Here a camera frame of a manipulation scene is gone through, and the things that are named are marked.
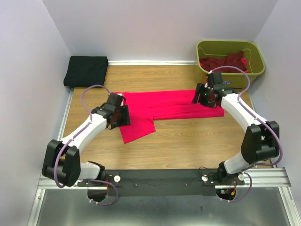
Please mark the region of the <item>pink t shirt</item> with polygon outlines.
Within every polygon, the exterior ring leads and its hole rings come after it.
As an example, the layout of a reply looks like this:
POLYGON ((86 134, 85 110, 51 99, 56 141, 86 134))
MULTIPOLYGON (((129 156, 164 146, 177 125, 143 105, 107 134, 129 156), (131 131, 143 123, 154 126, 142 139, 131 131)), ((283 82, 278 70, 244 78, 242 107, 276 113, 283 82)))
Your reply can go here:
POLYGON ((130 118, 130 125, 120 127, 124 143, 155 132, 155 120, 224 116, 224 110, 220 107, 193 104, 194 94, 194 90, 123 92, 130 118))

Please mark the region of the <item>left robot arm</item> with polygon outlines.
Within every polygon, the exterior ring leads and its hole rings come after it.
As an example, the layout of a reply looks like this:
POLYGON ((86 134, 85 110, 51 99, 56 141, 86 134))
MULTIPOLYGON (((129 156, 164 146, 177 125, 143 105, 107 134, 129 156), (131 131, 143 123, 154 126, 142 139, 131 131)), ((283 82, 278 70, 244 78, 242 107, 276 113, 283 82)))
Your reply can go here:
POLYGON ((71 187, 78 180, 101 185, 105 167, 93 161, 82 163, 80 154, 100 132, 127 125, 130 125, 130 118, 126 98, 110 93, 107 101, 93 109, 76 130, 61 140, 53 139, 48 143, 42 175, 54 180, 59 188, 71 187))

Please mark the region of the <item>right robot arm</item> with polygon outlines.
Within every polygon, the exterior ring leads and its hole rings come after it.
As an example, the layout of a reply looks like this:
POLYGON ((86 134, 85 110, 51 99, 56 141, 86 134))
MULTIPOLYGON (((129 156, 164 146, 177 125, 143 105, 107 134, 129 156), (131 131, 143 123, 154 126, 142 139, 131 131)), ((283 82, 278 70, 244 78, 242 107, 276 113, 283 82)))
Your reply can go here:
POLYGON ((228 88, 222 74, 210 71, 205 84, 198 83, 192 103, 205 107, 221 107, 238 122, 245 132, 240 152, 219 164, 216 180, 225 185, 242 171, 253 166, 266 165, 267 160, 282 160, 283 147, 280 143, 280 127, 257 114, 241 98, 234 88, 228 88))

